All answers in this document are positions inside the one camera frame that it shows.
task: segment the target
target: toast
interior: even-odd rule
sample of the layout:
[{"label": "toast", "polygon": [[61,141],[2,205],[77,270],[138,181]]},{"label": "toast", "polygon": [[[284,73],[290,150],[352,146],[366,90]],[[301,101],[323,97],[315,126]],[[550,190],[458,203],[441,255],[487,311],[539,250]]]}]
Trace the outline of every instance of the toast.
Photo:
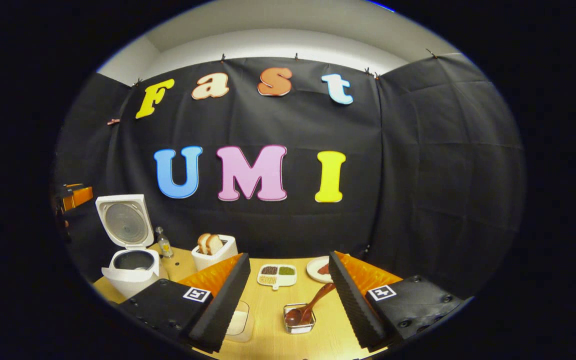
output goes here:
[{"label": "toast", "polygon": [[201,234],[199,235],[199,239],[197,239],[197,245],[199,246],[199,253],[203,255],[208,255],[208,248],[206,247],[206,242],[210,234]]},{"label": "toast", "polygon": [[224,247],[224,243],[217,235],[210,235],[206,240],[206,248],[208,248],[208,255],[215,255],[217,251]]}]

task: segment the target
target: small bottle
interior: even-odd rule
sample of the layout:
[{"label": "small bottle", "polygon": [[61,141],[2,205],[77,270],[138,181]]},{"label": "small bottle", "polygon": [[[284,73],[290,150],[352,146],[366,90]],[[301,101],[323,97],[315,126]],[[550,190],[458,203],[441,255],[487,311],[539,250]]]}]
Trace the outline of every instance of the small bottle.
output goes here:
[{"label": "small bottle", "polygon": [[155,232],[157,233],[157,244],[159,244],[159,247],[161,248],[161,254],[164,258],[172,258],[173,252],[170,248],[170,241],[166,235],[164,235],[164,229],[161,226],[157,226]]}]

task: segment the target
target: letter m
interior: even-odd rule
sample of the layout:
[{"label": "letter m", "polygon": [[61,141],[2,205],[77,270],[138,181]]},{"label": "letter m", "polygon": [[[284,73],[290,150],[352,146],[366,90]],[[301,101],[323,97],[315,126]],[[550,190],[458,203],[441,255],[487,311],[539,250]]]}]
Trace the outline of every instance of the letter m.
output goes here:
[{"label": "letter m", "polygon": [[251,167],[238,146],[226,146],[217,150],[223,166],[222,188],[218,198],[235,201],[240,193],[235,189],[235,180],[246,199],[252,198],[261,180],[261,190],[256,196],[263,201],[281,201],[286,198],[282,187],[282,160],[288,152],[285,146],[268,145],[261,149]]}]

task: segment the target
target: black backdrop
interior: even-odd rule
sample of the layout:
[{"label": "black backdrop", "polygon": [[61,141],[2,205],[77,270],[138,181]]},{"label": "black backdrop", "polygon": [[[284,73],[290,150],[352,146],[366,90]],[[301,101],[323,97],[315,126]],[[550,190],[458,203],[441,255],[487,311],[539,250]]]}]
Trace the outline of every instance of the black backdrop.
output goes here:
[{"label": "black backdrop", "polygon": [[[261,96],[259,75],[290,68],[291,91]],[[194,100],[197,80],[227,73],[228,93]],[[350,82],[353,103],[331,99],[322,75]],[[144,89],[174,79],[149,116],[135,119]],[[121,118],[108,126],[110,118]],[[253,164],[263,146],[285,146],[287,198],[218,199],[223,146]],[[199,185],[169,198],[157,183],[154,153],[172,149],[173,180],[186,182],[186,146],[201,146]],[[320,151],[346,155],[343,199],[319,203]],[[503,258],[524,198],[523,152],[514,119],[493,84],[460,54],[430,57],[375,79],[335,64],[253,57],[195,64],[129,88],[93,75],[65,120],[55,181],[85,183],[94,198],[144,194],[153,227],[192,249],[202,233],[233,235],[258,258],[301,258],[337,250],[403,277],[430,276],[472,296]],[[94,201],[66,213],[71,250],[89,280],[116,247]]]}]

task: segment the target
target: brown spoon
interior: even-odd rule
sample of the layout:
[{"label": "brown spoon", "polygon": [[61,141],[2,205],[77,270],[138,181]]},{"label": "brown spoon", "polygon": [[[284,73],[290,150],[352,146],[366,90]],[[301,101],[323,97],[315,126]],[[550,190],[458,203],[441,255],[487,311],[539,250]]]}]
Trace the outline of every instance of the brown spoon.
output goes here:
[{"label": "brown spoon", "polygon": [[317,294],[315,294],[315,297],[313,297],[310,303],[297,309],[288,311],[285,316],[286,324],[288,324],[288,326],[310,324],[311,318],[313,317],[313,306],[315,303],[317,303],[317,301],[319,301],[333,289],[335,289],[335,284],[333,282],[329,282],[323,285],[321,289],[317,291]]}]

